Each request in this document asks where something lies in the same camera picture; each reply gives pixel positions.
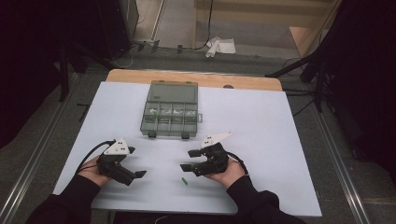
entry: black cable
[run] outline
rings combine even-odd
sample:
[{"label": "black cable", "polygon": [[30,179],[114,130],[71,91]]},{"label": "black cable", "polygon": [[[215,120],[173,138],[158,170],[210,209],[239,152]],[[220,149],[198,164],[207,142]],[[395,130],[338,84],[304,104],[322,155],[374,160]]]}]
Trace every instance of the black cable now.
[{"label": "black cable", "polygon": [[308,92],[305,90],[297,90],[297,89],[289,89],[289,88],[282,88],[283,91],[301,91],[301,92]]},{"label": "black cable", "polygon": [[288,61],[291,61],[291,60],[301,60],[301,58],[289,58],[289,59],[287,59],[285,62],[283,62],[283,64],[282,64],[282,69],[284,69],[286,63],[287,63]]},{"label": "black cable", "polygon": [[236,160],[239,162],[239,164],[241,164],[242,169],[244,169],[245,175],[248,175],[248,168],[246,167],[246,165],[244,164],[244,162],[243,162],[241,159],[239,159],[239,157],[237,157],[237,156],[236,156],[235,154],[233,154],[232,152],[227,152],[227,154],[228,154],[230,157],[232,157],[233,159],[236,159]]},{"label": "black cable", "polygon": [[[207,22],[207,40],[206,40],[206,42],[200,47],[200,48],[198,48],[198,49],[203,49],[205,46],[206,46],[206,43],[209,41],[209,39],[210,39],[210,22],[211,22],[211,20],[212,20],[212,11],[213,11],[213,1],[214,0],[212,0],[211,2],[210,2],[210,10],[209,10],[209,21]],[[155,47],[156,49],[165,49],[165,50],[181,50],[181,49],[176,49],[176,48],[168,48],[168,47]],[[188,51],[195,51],[195,50],[198,50],[198,49],[193,49],[193,48],[187,48],[187,49],[184,49],[184,48],[182,48],[182,50],[188,50]]]},{"label": "black cable", "polygon": [[76,174],[78,174],[78,172],[81,170],[81,167],[82,167],[82,165],[84,164],[85,160],[87,160],[87,159],[91,156],[91,154],[92,154],[96,149],[98,149],[99,147],[101,147],[101,146],[103,146],[103,145],[109,145],[109,146],[111,146],[111,145],[113,145],[114,143],[116,143],[115,140],[113,140],[113,141],[105,141],[105,142],[103,142],[103,143],[97,145],[97,146],[94,147],[93,149],[91,149],[91,151],[87,154],[87,156],[85,156],[85,158],[84,158],[84,159],[82,160],[82,162],[79,164],[79,166],[78,166],[78,168],[77,168],[77,170],[76,170]]},{"label": "black cable", "polygon": [[98,165],[99,165],[99,164],[83,167],[83,168],[79,169],[78,173],[81,172],[81,171],[83,171],[83,170],[86,170],[86,169],[89,169],[89,168],[92,168],[92,167],[95,167],[95,166],[98,166]]},{"label": "black cable", "polygon": [[320,52],[315,50],[314,52],[312,52],[310,55],[306,56],[305,58],[302,58],[301,60],[299,60],[299,61],[297,61],[295,63],[292,63],[291,65],[288,65],[287,67],[280,69],[279,71],[276,71],[274,73],[271,73],[271,74],[268,74],[268,75],[265,75],[265,76],[266,77],[281,77],[281,76],[285,75],[286,73],[288,73],[288,72],[290,72],[290,71],[292,71],[292,70],[294,70],[294,69],[296,69],[298,67],[301,67],[301,66],[303,66],[306,63],[311,62],[319,54],[320,54]]},{"label": "black cable", "polygon": [[198,48],[198,49],[204,48],[204,47],[206,46],[206,43],[207,43],[207,42],[209,41],[209,39],[210,39],[210,21],[212,20],[213,1],[214,1],[214,0],[212,0],[212,1],[210,2],[209,21],[207,22],[207,40],[206,40],[206,42],[205,42],[200,48]]},{"label": "black cable", "polygon": [[306,92],[306,93],[298,93],[298,94],[286,93],[287,96],[306,96],[306,95],[313,95],[313,94],[315,94],[314,91]]},{"label": "black cable", "polygon": [[303,108],[301,108],[299,111],[297,111],[297,113],[293,114],[293,116],[297,116],[298,114],[300,114],[303,110],[305,110],[312,102],[314,102],[313,100],[310,101],[308,104],[306,104],[306,106],[304,106]]}]

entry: cable on floor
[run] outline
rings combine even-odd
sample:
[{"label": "cable on floor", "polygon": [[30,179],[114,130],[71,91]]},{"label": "cable on floor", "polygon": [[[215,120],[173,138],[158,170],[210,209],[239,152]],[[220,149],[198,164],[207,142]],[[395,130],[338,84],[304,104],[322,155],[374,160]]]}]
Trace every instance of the cable on floor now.
[{"label": "cable on floor", "polygon": [[306,106],[304,106],[303,108],[301,108],[299,111],[297,111],[295,114],[293,114],[294,117],[296,117],[297,115],[299,115],[301,112],[303,112],[310,104],[312,104],[312,102],[314,102],[313,100],[310,101],[308,104],[306,104]]},{"label": "cable on floor", "polygon": [[286,92],[286,95],[287,95],[287,96],[307,96],[307,95],[314,95],[314,94],[315,94],[314,91],[305,92],[305,93],[287,93],[287,92]]},{"label": "cable on floor", "polygon": [[133,64],[133,62],[134,62],[134,58],[132,56],[132,50],[135,49],[135,48],[137,48],[137,45],[131,46],[131,49],[129,50],[129,55],[131,56],[131,62],[128,63],[128,65],[120,65],[120,64],[116,63],[116,61],[111,61],[111,63],[114,63],[116,66],[118,66],[120,68],[128,68],[128,67],[130,67]]},{"label": "cable on floor", "polygon": [[289,59],[287,59],[285,62],[283,62],[283,64],[282,64],[282,69],[283,68],[285,68],[285,66],[286,66],[286,63],[288,63],[289,61],[291,61],[291,60],[301,60],[301,58],[289,58]]},{"label": "cable on floor", "polygon": [[143,45],[144,47],[149,47],[149,48],[156,48],[156,49],[166,49],[166,50],[186,50],[186,51],[196,51],[196,50],[198,50],[198,49],[202,49],[202,48],[204,48],[205,46],[206,46],[206,43],[209,41],[209,39],[210,39],[210,22],[212,21],[212,12],[213,12],[213,2],[214,2],[214,0],[211,0],[210,1],[210,10],[209,10],[209,19],[208,19],[208,22],[207,22],[207,39],[206,39],[206,42],[200,47],[200,48],[197,48],[197,49],[193,49],[193,48],[168,48],[168,47],[159,47],[159,46],[156,46],[156,47],[153,47],[153,46],[151,46],[151,45]]}]

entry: clear plastic box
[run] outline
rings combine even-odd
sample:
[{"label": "clear plastic box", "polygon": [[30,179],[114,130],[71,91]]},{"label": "clear plastic box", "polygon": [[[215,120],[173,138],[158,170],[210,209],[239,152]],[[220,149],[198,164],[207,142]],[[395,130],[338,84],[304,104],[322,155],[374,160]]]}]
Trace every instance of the clear plastic box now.
[{"label": "clear plastic box", "polygon": [[198,125],[198,83],[152,81],[140,131],[150,138],[195,137]]}]

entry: white table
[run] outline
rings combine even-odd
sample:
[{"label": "white table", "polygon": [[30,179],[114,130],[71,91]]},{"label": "white table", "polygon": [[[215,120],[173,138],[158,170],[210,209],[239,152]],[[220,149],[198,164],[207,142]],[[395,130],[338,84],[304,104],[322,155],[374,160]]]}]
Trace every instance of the white table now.
[{"label": "white table", "polygon": [[[122,165],[132,172],[147,170],[131,186],[116,181],[103,187],[92,208],[170,213],[234,214],[236,206],[222,186],[180,164],[190,158],[207,134],[231,131],[221,143],[245,161],[257,190],[271,190],[280,209],[295,216],[321,216],[289,103],[283,91],[200,87],[199,112],[204,122],[190,140],[148,139],[139,131],[149,84],[103,82],[57,182],[59,194],[78,164],[96,145],[123,137],[135,152]],[[105,150],[99,148],[93,156]],[[188,181],[186,186],[181,178]]]}]

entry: gray floor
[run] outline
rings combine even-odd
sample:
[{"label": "gray floor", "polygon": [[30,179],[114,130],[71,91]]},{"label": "gray floor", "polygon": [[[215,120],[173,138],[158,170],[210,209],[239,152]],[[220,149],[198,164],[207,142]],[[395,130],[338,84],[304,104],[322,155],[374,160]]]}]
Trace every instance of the gray floor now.
[{"label": "gray floor", "polygon": [[[166,14],[166,12],[169,11],[164,12],[165,19],[172,17],[172,13]],[[166,26],[166,22],[163,21],[163,26],[159,28],[157,34],[161,43],[174,45],[176,42],[180,43],[189,39],[183,40],[183,37],[173,39],[171,35],[166,37],[165,31],[169,30],[164,28]],[[290,43],[290,33],[282,27],[270,28],[268,26],[263,28],[266,33],[271,33],[273,36],[269,36],[266,38],[267,41],[258,44],[262,48],[251,45],[246,53],[219,54],[215,58],[207,59],[203,51],[183,51],[182,54],[177,54],[172,50],[159,49],[156,53],[151,53],[150,48],[145,48],[140,52],[133,49],[131,54],[125,53],[117,60],[117,63],[127,65],[133,62],[128,69],[212,72],[262,77],[282,68],[288,58],[296,57],[296,49]],[[238,42],[253,43],[249,39],[250,37],[247,36],[247,39],[240,39]],[[272,40],[282,41],[271,44]],[[40,142],[41,134],[46,131],[52,114],[58,106],[64,107],[47,144],[40,145],[46,153],[35,174],[32,174],[32,183],[24,193],[21,203],[16,204],[18,209],[11,223],[23,223],[33,209],[53,191],[82,124],[80,120],[85,107],[78,104],[89,105],[92,102],[100,82],[106,79],[108,73],[101,65],[94,62],[88,63],[88,71],[84,75],[78,75],[78,82],[74,85],[76,88],[66,104],[58,102],[60,90],[55,90],[28,120],[14,141],[0,149],[0,203],[3,206],[34,152],[35,146]],[[290,72],[290,75],[281,77],[283,88],[300,90],[312,88],[315,83],[306,86],[300,82],[298,76],[301,71],[301,69],[296,69]],[[310,100],[310,96],[290,96],[291,111],[297,112]],[[337,151],[361,196],[371,223],[396,223],[396,188],[391,183],[388,173],[375,163],[356,161],[353,158],[336,116],[325,103],[323,103],[324,111],[320,115],[325,118],[329,126]],[[320,128],[315,108],[310,105],[294,120],[323,213],[323,217],[304,217],[304,220],[307,223],[356,223],[339,176],[334,169],[329,146]],[[106,215],[107,211],[94,211],[92,223],[106,223]]]}]

